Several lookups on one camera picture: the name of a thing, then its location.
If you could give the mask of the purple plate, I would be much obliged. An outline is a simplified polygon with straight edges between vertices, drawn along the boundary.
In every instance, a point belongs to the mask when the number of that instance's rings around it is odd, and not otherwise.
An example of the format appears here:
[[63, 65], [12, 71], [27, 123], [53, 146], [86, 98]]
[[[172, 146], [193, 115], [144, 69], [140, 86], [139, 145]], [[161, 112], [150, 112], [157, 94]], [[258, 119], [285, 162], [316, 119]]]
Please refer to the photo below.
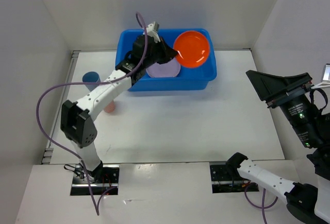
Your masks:
[[181, 69], [181, 65], [176, 59], [168, 63], [155, 63], [146, 69], [147, 74], [152, 78], [171, 78], [176, 77]]

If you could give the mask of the blue cup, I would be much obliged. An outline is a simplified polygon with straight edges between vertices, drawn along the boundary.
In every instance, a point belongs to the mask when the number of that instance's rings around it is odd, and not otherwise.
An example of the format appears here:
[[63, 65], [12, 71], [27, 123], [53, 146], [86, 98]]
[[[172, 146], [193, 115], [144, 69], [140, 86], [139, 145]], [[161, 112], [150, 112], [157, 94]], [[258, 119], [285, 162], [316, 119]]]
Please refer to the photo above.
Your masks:
[[82, 81], [86, 88], [91, 92], [97, 87], [96, 83], [99, 83], [101, 79], [97, 72], [87, 72], [83, 75]]

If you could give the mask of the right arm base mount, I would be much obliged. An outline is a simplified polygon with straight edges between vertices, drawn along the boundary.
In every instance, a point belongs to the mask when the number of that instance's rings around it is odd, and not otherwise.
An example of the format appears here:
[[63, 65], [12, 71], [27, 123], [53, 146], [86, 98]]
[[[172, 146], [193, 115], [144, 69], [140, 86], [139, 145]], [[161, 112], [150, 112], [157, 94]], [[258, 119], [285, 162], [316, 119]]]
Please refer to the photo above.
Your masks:
[[256, 183], [240, 176], [232, 176], [225, 162], [214, 162], [209, 164], [212, 193], [240, 193], [240, 192], [258, 192]]

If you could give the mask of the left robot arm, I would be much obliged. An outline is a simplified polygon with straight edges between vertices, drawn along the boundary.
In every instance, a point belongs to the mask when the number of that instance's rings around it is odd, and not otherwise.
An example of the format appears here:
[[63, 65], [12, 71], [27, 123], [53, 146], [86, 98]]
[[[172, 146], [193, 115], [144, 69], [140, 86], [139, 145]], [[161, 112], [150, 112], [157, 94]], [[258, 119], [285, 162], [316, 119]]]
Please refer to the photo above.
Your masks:
[[60, 129], [72, 142], [81, 163], [85, 164], [84, 176], [90, 182], [100, 181], [104, 174], [103, 162], [94, 144], [97, 137], [94, 122], [98, 115], [116, 97], [137, 83], [148, 67], [155, 63], [168, 63], [177, 54], [163, 38], [155, 42], [151, 36], [138, 36], [132, 50], [126, 53], [103, 84], [75, 102], [66, 100], [62, 104]]

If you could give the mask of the orange plate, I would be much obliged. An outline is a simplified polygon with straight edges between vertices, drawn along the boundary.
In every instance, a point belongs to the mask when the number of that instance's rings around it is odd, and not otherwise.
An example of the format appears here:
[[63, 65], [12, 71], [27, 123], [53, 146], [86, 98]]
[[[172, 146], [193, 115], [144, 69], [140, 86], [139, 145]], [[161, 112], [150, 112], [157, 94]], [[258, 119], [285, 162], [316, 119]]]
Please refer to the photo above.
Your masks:
[[202, 66], [210, 54], [208, 39], [195, 30], [181, 33], [176, 38], [173, 48], [178, 52], [176, 60], [181, 66], [186, 68]]

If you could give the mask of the salmon pink cup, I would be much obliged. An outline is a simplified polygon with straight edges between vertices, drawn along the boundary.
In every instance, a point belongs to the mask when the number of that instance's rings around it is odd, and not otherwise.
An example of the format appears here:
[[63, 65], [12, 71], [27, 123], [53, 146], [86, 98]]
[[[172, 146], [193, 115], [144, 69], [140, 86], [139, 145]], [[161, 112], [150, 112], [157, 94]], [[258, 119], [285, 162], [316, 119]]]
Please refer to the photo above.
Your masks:
[[116, 105], [114, 103], [114, 101], [112, 101], [111, 103], [109, 103], [103, 110], [106, 113], [111, 113], [116, 109]]

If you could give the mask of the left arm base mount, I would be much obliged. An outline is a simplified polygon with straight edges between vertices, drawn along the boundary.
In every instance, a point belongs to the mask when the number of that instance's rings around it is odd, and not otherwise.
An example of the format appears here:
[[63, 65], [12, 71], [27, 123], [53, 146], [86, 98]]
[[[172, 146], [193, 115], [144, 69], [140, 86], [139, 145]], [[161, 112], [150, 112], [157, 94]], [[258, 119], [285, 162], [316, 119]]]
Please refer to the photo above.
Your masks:
[[[89, 188], [86, 175], [80, 164], [64, 164], [63, 168], [73, 173], [71, 184], [71, 196], [89, 195]], [[100, 178], [93, 180], [90, 178], [91, 188], [94, 195], [101, 195], [103, 192], [111, 189], [106, 195], [118, 194], [118, 183], [120, 175], [119, 164], [105, 164]]]

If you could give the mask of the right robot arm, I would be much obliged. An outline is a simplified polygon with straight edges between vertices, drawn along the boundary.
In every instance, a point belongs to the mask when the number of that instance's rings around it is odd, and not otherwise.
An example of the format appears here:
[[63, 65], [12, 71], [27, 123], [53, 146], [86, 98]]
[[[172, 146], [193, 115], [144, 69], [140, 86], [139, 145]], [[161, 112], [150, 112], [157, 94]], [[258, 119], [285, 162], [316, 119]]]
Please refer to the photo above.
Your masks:
[[306, 157], [317, 185], [283, 178], [239, 152], [225, 163], [228, 177], [242, 177], [269, 191], [302, 223], [329, 223], [329, 114], [323, 112], [329, 82], [314, 85], [308, 73], [283, 77], [248, 70], [246, 75], [259, 99], [268, 108], [280, 108], [302, 145], [313, 149]]

